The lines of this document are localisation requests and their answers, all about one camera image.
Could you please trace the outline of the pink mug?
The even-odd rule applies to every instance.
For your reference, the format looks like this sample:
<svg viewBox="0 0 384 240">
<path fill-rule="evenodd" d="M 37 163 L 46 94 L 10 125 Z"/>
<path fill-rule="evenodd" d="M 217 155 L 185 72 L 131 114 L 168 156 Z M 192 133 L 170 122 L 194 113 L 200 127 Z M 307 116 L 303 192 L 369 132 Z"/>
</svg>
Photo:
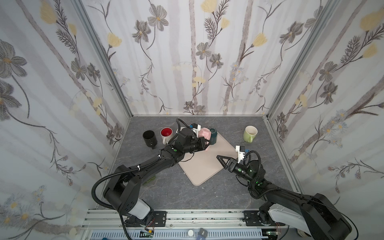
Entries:
<svg viewBox="0 0 384 240">
<path fill-rule="evenodd" d="M 208 128 L 201 128 L 198 132 L 198 138 L 204 137 L 205 140 L 210 141 L 211 136 L 212 133 Z"/>
</svg>

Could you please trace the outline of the white mug red inside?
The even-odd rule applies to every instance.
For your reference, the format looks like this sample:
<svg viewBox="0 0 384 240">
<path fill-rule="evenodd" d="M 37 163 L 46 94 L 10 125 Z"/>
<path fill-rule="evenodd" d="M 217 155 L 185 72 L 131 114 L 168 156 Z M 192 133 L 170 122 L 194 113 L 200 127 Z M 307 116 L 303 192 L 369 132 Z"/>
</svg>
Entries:
<svg viewBox="0 0 384 240">
<path fill-rule="evenodd" d="M 163 145 L 167 145 L 167 143 L 172 139 L 172 137 L 174 136 L 174 132 L 171 128 L 169 127 L 166 127 L 166 128 L 163 128 L 160 132 L 161 134 L 161 137 L 162 137 L 162 143 Z"/>
</svg>

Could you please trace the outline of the light green mug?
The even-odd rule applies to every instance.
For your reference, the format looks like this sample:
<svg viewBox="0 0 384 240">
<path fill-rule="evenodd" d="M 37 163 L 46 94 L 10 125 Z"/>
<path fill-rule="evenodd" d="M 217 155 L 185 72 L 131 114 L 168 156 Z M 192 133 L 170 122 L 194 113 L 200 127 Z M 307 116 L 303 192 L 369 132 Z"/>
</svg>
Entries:
<svg viewBox="0 0 384 240">
<path fill-rule="evenodd" d="M 257 134 L 258 134 L 258 129 L 256 127 L 247 126 L 243 134 L 243 139 L 247 143 L 252 143 Z"/>
</svg>

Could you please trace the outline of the black mug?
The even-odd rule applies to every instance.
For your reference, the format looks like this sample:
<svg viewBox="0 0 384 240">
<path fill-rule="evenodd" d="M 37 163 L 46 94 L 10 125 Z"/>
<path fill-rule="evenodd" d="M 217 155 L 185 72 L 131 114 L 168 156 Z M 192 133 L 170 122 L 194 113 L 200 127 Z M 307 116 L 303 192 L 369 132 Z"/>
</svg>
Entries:
<svg viewBox="0 0 384 240">
<path fill-rule="evenodd" d="M 147 147 L 151 149 L 155 149 L 156 145 L 158 144 L 155 132 L 152 130 L 147 130 L 143 133 L 143 139 L 147 145 Z"/>
</svg>

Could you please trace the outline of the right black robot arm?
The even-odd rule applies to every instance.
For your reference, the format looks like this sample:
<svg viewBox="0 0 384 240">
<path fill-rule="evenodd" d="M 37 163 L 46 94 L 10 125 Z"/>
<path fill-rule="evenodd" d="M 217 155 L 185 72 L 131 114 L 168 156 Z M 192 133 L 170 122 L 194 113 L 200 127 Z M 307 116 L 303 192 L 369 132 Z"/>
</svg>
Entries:
<svg viewBox="0 0 384 240">
<path fill-rule="evenodd" d="M 217 156 L 217 160 L 225 170 L 236 174 L 237 179 L 246 181 L 244 186 L 252 198 L 265 201 L 259 208 L 258 218 L 262 224 L 284 223 L 302 230 L 315 240 L 345 240 L 353 230 L 358 229 L 326 196 L 295 193 L 267 181 L 260 154 L 256 151 L 245 154 L 245 164 L 221 155 Z"/>
</svg>

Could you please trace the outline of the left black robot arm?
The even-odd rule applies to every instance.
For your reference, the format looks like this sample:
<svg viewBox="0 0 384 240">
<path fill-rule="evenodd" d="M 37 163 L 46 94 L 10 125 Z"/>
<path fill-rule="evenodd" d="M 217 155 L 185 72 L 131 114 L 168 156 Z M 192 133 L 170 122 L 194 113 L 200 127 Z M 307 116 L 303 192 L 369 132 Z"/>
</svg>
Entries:
<svg viewBox="0 0 384 240">
<path fill-rule="evenodd" d="M 185 154 L 194 154 L 206 150 L 210 146 L 210 136 L 200 135 L 200 125 L 187 125 L 177 119 L 177 132 L 158 154 L 139 165 L 116 168 L 115 172 L 102 177 L 93 185 L 91 196 L 100 206 L 117 211 L 124 233 L 130 239 L 124 216 L 135 217 L 136 222 L 148 226 L 154 221 L 154 209 L 139 198 L 143 182 L 159 172 L 178 164 Z"/>
</svg>

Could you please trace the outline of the dark green mug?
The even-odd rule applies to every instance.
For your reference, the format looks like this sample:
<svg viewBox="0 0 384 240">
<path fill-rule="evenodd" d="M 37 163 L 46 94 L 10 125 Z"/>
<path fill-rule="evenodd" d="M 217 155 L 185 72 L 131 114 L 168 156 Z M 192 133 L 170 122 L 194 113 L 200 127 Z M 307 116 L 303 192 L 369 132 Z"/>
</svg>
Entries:
<svg viewBox="0 0 384 240">
<path fill-rule="evenodd" d="M 211 132 L 210 145 L 212 146 L 217 142 L 218 133 L 215 128 L 210 128 L 210 132 Z"/>
</svg>

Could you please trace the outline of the beige plastic tray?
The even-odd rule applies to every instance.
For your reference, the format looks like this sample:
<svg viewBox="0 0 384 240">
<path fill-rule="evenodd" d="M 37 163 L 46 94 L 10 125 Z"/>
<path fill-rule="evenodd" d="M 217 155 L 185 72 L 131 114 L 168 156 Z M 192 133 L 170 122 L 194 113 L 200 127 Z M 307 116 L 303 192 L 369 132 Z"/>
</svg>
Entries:
<svg viewBox="0 0 384 240">
<path fill-rule="evenodd" d="M 223 169 L 223 166 L 217 160 L 217 155 L 234 159 L 238 157 L 235 148 L 220 133 L 217 135 L 217 142 L 210 146 L 208 150 L 185 154 L 179 165 L 191 183 L 194 186 L 200 186 Z"/>
</svg>

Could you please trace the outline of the green square block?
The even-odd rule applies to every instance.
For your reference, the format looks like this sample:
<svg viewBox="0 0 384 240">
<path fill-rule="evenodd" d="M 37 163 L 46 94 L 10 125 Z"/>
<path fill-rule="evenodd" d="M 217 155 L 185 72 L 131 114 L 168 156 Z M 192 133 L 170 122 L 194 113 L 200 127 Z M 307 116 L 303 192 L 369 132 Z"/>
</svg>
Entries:
<svg viewBox="0 0 384 240">
<path fill-rule="evenodd" d="M 143 183 L 143 186 L 149 184 L 150 182 L 154 181 L 156 179 L 156 176 L 153 176 L 151 178 L 149 178 L 148 180 L 146 180 L 144 183 Z"/>
</svg>

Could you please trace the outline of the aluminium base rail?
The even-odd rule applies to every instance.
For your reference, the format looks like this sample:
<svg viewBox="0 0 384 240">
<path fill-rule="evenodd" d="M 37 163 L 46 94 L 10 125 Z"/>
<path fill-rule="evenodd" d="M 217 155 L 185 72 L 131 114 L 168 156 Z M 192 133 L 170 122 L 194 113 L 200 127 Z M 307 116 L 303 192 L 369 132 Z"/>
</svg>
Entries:
<svg viewBox="0 0 384 240">
<path fill-rule="evenodd" d="M 159 210 L 146 226 L 111 210 L 89 210 L 81 227 L 83 240 L 280 240 L 292 230 L 309 233 L 304 217 L 274 205 L 270 224 L 257 209 Z"/>
</svg>

